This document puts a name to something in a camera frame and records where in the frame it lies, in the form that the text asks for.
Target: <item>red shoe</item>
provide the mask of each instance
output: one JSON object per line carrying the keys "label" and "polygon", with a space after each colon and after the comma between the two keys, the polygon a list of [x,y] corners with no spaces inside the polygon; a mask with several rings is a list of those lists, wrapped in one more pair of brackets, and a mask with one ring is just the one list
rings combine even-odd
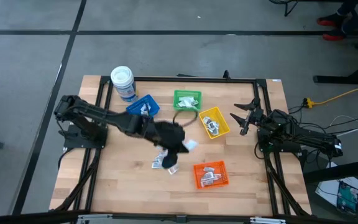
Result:
{"label": "red shoe", "polygon": [[346,34],[340,29],[334,29],[332,31],[323,34],[323,39],[328,41],[339,41],[346,38]]}
{"label": "red shoe", "polygon": [[321,17],[317,19],[317,23],[321,26],[332,26],[332,27],[341,27],[343,20],[346,16],[340,16],[338,14],[332,14],[330,16]]}

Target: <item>white jar lid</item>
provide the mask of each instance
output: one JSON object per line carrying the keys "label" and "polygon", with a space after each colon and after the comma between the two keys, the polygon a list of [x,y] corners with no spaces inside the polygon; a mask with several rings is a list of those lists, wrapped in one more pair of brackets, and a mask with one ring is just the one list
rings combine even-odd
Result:
{"label": "white jar lid", "polygon": [[132,71],[127,66],[118,66],[110,74],[111,81],[116,86],[130,85],[134,81]]}

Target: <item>yellow cable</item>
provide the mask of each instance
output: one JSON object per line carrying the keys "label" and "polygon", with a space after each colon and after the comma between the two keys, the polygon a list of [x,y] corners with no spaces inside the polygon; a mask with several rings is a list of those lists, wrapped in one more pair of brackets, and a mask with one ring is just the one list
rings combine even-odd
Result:
{"label": "yellow cable", "polygon": [[317,103],[311,101],[311,100],[308,98],[308,108],[312,108],[313,105],[323,105],[323,104],[325,104],[325,103],[328,103],[328,102],[330,102],[330,101],[332,101],[332,100],[338,99],[338,98],[340,98],[340,97],[342,97],[342,96],[344,96],[344,95],[347,95],[347,94],[349,94],[349,93],[353,93],[353,92],[355,92],[355,91],[358,91],[358,88],[357,88],[357,89],[354,89],[354,90],[351,90],[351,91],[347,91],[347,92],[342,93],[342,94],[340,94],[340,95],[338,95],[338,96],[332,97],[331,99],[328,99],[328,100],[326,100],[326,101],[317,102]]}

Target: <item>green basket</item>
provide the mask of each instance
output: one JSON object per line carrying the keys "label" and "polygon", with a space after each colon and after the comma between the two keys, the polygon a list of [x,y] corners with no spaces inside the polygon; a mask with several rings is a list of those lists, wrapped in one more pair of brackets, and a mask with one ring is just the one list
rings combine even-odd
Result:
{"label": "green basket", "polygon": [[201,104],[202,104],[201,92],[200,91],[191,91],[191,90],[175,90],[175,93],[173,94],[173,109],[188,110],[188,111],[194,110],[193,108],[181,108],[181,107],[177,106],[177,104],[179,103],[179,97],[183,97],[183,96],[194,97],[194,99],[198,101],[198,104],[195,105],[196,110],[200,111]]}

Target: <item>orange tray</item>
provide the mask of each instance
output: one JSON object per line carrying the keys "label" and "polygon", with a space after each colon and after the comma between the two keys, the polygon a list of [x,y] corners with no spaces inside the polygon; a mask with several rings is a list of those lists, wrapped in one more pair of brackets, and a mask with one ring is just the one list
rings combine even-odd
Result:
{"label": "orange tray", "polygon": [[[214,174],[222,174],[222,178],[218,180],[214,180],[212,185],[201,186],[201,178],[206,173],[204,171],[204,167],[212,167],[214,170]],[[210,187],[221,187],[229,184],[229,179],[227,178],[226,167],[224,166],[223,161],[216,162],[207,162],[204,164],[197,164],[193,166],[194,177],[196,180],[197,189],[208,189]]]}

